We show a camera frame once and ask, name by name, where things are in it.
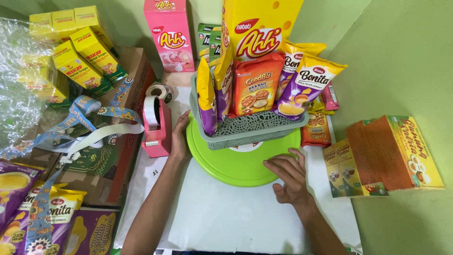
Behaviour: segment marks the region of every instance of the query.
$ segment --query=pink tape dispenser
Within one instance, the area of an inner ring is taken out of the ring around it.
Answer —
[[[147,96],[143,104],[145,141],[142,147],[149,157],[164,157],[171,152],[171,110],[157,96]]]

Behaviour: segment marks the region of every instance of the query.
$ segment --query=plastic wrap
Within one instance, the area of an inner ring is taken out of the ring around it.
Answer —
[[[52,27],[0,18],[0,157],[7,160],[31,152],[25,148],[36,137],[46,101],[56,94],[54,45],[46,34],[38,35],[42,30]]]

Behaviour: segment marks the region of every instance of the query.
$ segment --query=green lazy susan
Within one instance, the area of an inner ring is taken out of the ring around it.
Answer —
[[[277,180],[277,176],[263,166],[263,160],[288,153],[288,148],[300,147],[300,129],[289,135],[266,142],[210,150],[200,136],[197,122],[190,115],[187,142],[193,158],[215,179],[237,187],[256,187]]]

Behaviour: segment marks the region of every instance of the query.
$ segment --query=white table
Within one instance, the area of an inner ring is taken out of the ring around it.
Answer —
[[[190,88],[178,90],[169,104],[173,122],[188,106]],[[359,231],[349,198],[332,198],[322,148],[305,146],[307,183],[320,211],[346,247],[362,253]],[[126,206],[114,248],[121,248],[127,231],[165,164],[140,151],[128,189]],[[184,171],[159,249],[309,254],[307,236],[291,205],[275,200],[272,184],[238,188],[209,176],[192,159]]]

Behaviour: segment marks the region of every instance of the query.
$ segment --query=sticker roll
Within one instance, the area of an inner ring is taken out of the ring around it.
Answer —
[[[153,83],[146,89],[146,96],[158,96],[165,103],[169,103],[173,98],[173,88],[163,83]]]
[[[143,102],[144,118],[148,123],[148,126],[157,127],[160,125],[160,114],[159,114],[159,97],[158,96],[147,96]]]

